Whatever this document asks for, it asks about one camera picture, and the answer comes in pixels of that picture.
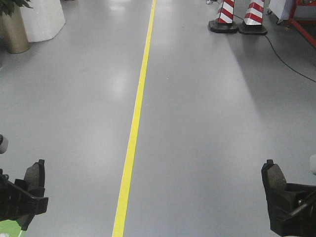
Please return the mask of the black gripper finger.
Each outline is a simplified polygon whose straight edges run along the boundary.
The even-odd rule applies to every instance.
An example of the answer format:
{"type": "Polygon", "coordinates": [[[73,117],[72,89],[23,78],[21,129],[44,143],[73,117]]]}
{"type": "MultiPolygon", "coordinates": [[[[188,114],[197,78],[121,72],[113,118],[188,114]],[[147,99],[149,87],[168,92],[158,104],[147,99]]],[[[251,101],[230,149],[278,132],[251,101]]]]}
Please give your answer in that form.
{"type": "Polygon", "coordinates": [[[299,211],[294,216],[273,206],[269,209],[270,229],[281,237],[315,237],[316,208],[299,211]]]}
{"type": "Polygon", "coordinates": [[[315,215],[316,187],[294,183],[264,185],[270,215],[315,215]]]}
{"type": "Polygon", "coordinates": [[[48,198],[36,197],[27,191],[24,179],[9,181],[0,171],[0,220],[16,220],[25,214],[42,214],[47,210],[48,198]]]}
{"type": "Polygon", "coordinates": [[[17,224],[20,226],[21,230],[26,231],[34,218],[34,214],[25,214],[16,218],[17,224]]]}

